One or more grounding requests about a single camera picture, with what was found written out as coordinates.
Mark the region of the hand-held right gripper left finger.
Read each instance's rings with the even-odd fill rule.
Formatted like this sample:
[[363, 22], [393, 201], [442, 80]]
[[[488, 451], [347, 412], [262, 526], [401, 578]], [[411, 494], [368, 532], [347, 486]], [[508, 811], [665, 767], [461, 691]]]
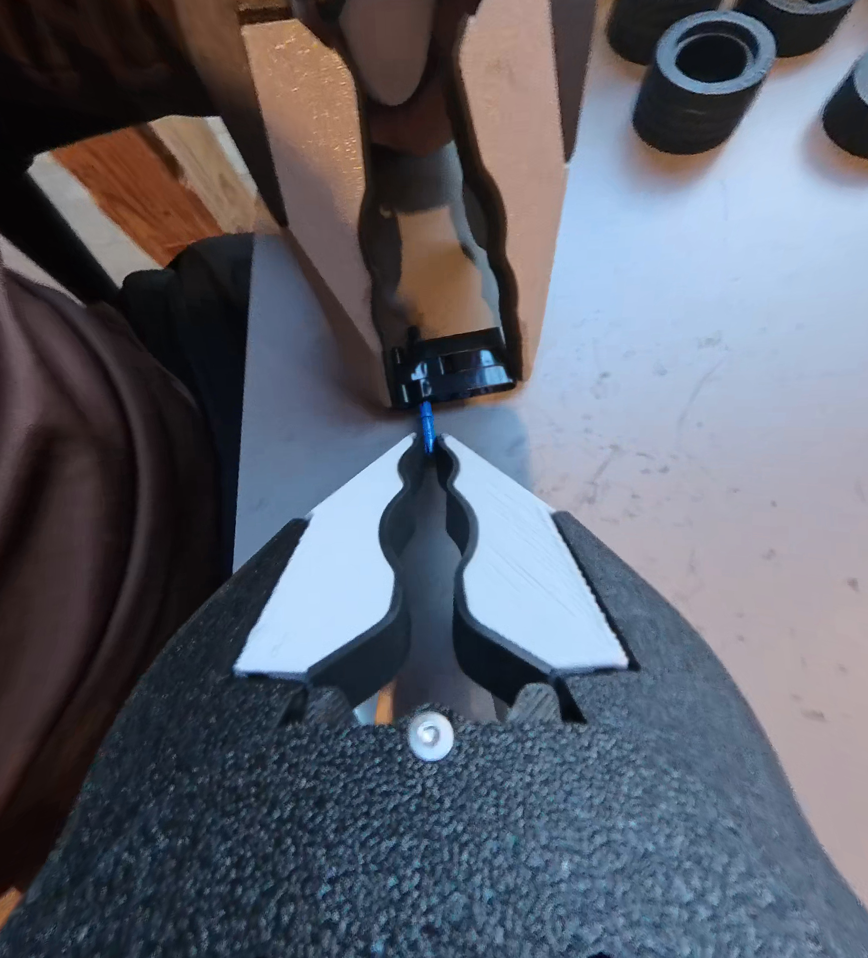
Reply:
[[353, 707], [370, 700], [409, 651], [401, 558], [413, 534], [409, 435], [308, 514], [234, 674], [335, 688]]

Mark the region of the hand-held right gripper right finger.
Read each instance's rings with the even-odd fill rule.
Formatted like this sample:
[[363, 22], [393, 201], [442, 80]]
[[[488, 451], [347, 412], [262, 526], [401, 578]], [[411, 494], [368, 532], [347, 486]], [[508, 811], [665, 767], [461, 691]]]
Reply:
[[452, 436], [440, 436], [445, 528], [460, 553], [453, 648], [466, 676], [513, 704], [545, 685], [626, 672], [629, 655], [543, 500]]

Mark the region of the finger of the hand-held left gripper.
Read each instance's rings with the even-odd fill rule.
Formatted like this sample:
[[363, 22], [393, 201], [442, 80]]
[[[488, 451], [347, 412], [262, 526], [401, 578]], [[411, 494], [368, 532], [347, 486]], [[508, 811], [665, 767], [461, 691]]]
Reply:
[[456, 140], [485, 222], [507, 366], [528, 380], [547, 307], [566, 192], [547, 1], [479, 2], [456, 41]]
[[282, 191], [285, 233], [334, 336], [348, 388], [391, 408], [374, 283], [361, 242], [368, 140], [343, 55], [295, 18], [243, 27]]

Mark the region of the black toy brick assembly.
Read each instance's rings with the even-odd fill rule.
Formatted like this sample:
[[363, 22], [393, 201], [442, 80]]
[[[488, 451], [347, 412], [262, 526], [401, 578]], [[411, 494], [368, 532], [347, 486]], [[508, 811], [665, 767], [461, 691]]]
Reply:
[[512, 390], [517, 383], [507, 366], [503, 333], [496, 327], [435, 338], [409, 327], [405, 343], [389, 352], [387, 373], [395, 410], [466, 401]]

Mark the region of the person's left forearm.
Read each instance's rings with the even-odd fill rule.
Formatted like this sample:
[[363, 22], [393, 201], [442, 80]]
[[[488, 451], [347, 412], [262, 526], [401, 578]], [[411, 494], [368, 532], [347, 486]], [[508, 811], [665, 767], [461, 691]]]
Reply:
[[165, 1], [0, 1], [0, 98], [116, 126], [216, 114]]

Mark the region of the grey desk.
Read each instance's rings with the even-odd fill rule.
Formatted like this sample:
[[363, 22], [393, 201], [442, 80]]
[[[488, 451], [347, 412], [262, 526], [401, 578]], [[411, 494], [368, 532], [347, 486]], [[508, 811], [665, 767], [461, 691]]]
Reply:
[[675, 159], [597, 39], [534, 376], [443, 417], [701, 622], [868, 898], [868, 166], [812, 126], [866, 44]]

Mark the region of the black office chair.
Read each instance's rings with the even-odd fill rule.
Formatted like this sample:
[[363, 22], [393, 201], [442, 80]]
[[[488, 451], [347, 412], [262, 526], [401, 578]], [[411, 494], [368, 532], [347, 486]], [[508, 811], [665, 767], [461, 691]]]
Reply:
[[0, 98], [0, 233], [87, 304], [111, 303], [116, 284], [29, 170], [42, 153], [113, 130], [89, 114]]

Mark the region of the person's black trousers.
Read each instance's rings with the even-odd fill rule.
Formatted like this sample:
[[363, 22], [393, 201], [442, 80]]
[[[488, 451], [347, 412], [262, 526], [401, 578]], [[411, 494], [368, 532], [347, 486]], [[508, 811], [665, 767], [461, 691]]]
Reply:
[[167, 266], [128, 274], [116, 308], [196, 401], [214, 448], [224, 575], [234, 571], [255, 236], [197, 241]]

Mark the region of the person's brown shirt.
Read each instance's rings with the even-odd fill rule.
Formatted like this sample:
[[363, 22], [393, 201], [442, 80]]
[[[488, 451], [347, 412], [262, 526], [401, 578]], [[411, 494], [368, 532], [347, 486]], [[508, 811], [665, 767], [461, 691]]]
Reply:
[[113, 308], [0, 253], [0, 890], [41, 868], [132, 688], [220, 583], [218, 505], [185, 387]]

